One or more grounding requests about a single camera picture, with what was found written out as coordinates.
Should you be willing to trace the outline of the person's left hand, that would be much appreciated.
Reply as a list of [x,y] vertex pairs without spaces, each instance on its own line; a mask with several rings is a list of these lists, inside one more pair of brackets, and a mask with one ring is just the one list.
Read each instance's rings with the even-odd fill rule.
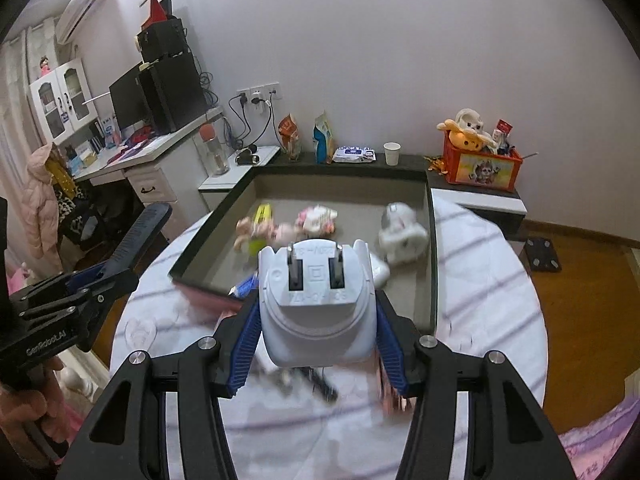
[[25,431],[28,422],[41,419],[43,432],[56,443],[70,436],[65,400],[55,372],[64,367],[59,358],[44,363],[44,383],[38,390],[9,391],[1,387],[1,430],[24,462],[36,469],[50,465],[50,458],[36,447]]

